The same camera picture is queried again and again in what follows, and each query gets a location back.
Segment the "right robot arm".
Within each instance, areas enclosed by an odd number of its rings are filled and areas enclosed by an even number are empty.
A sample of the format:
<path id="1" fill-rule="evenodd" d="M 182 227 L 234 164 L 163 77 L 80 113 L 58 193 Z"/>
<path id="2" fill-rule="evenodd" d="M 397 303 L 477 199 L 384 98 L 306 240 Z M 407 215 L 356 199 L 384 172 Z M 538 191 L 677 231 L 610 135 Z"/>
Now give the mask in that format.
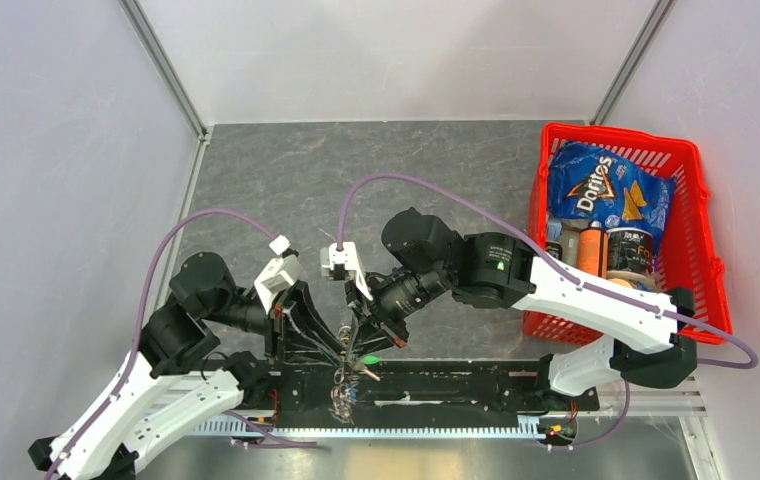
<path id="1" fill-rule="evenodd" d="M 476 309 L 543 313 L 598 333 L 589 344 L 539 360 L 533 395 L 547 409 L 616 380 L 671 389 L 697 367 L 696 343 L 681 332 L 693 304 L 687 289 L 631 289 L 525 240 L 500 232 L 461 235 L 412 208 L 387 222 L 381 240 L 398 263 L 388 274 L 365 270 L 352 242 L 327 250 L 327 272 L 346 284 L 357 354 L 406 346 L 408 317 L 449 294 Z"/>

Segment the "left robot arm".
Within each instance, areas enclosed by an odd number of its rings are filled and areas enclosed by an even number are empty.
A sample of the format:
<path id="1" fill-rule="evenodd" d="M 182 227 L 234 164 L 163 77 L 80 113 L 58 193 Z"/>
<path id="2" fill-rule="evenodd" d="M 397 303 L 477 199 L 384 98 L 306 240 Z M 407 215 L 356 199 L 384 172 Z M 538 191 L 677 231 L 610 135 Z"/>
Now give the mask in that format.
<path id="1" fill-rule="evenodd" d="M 63 433 L 31 444 L 35 468 L 56 479 L 132 479 L 201 423 L 273 399 L 286 373 L 336 365 L 341 344 L 301 271 L 285 250 L 242 288 L 220 255 L 189 257 L 101 395 Z"/>

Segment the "orange bottle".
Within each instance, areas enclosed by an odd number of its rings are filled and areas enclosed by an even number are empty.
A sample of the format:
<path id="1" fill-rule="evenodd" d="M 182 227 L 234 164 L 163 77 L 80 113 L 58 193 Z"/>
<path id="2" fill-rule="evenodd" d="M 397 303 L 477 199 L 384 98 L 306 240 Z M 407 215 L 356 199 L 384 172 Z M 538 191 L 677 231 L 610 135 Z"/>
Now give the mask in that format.
<path id="1" fill-rule="evenodd" d="M 579 270 L 606 277 L 608 236 L 601 222 L 593 220 L 578 237 L 576 266 Z"/>

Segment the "yellow sponge ball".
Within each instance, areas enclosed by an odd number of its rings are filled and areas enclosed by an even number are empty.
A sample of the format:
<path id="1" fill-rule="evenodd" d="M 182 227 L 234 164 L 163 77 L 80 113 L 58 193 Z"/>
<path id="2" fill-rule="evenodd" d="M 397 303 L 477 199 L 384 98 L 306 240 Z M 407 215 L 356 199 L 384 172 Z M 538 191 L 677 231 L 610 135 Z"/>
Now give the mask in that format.
<path id="1" fill-rule="evenodd" d="M 644 286 L 642 282 L 635 281 L 634 279 L 625 279 L 625 278 L 609 278 L 609 281 L 613 284 L 638 290 L 638 291 L 647 291 L 647 288 Z"/>

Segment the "blue Doritos chip bag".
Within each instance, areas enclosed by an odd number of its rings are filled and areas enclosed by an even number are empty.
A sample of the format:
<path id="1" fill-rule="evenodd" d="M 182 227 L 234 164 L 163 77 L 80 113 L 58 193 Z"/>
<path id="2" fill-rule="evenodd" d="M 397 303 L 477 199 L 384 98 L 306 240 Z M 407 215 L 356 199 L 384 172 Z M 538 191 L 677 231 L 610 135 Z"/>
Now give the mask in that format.
<path id="1" fill-rule="evenodd" d="M 662 240 L 676 181 L 642 170 L 603 147 L 565 143 L 548 166 L 547 209 L 563 220 L 644 230 Z"/>

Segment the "black can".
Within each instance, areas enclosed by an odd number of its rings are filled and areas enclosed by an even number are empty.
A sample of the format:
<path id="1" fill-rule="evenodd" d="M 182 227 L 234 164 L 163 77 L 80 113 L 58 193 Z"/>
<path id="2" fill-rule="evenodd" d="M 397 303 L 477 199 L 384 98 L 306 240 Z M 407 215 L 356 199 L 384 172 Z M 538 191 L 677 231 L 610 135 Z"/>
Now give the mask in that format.
<path id="1" fill-rule="evenodd" d="M 652 235 L 644 230 L 620 227 L 607 231 L 607 271 L 650 274 L 653 271 Z"/>

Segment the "red plastic basket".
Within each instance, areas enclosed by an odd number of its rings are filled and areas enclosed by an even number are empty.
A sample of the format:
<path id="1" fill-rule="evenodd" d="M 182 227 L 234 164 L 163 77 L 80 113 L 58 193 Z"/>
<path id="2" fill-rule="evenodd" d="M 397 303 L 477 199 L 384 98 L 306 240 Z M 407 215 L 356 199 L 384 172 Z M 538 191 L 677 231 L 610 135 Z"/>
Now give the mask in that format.
<path id="1" fill-rule="evenodd" d="M 664 288 L 688 287 L 696 301 L 695 319 L 728 334 L 733 325 L 724 286 L 725 265 L 716 255 L 707 205 L 711 193 L 704 181 L 698 147 L 684 139 L 612 126 L 550 122 L 541 134 L 540 161 L 529 201 L 528 235 L 539 245 L 547 240 L 548 166 L 567 141 L 604 147 L 642 170 L 676 181 L 669 220 L 655 270 Z"/>

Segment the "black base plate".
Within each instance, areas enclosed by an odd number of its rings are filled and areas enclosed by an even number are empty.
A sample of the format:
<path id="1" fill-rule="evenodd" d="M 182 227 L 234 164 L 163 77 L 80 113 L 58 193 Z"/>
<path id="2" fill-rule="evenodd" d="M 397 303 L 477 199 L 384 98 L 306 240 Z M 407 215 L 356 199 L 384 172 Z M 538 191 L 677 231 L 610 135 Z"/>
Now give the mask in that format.
<path id="1" fill-rule="evenodd" d="M 597 411 L 595 389 L 568 397 L 545 390 L 535 360 L 381 360 L 381 380 L 358 386 L 355 428 L 510 427 L 519 414 Z M 330 412 L 334 369 L 323 365 L 270 367 L 264 392 L 242 406 L 273 410 L 284 428 L 343 429 Z"/>

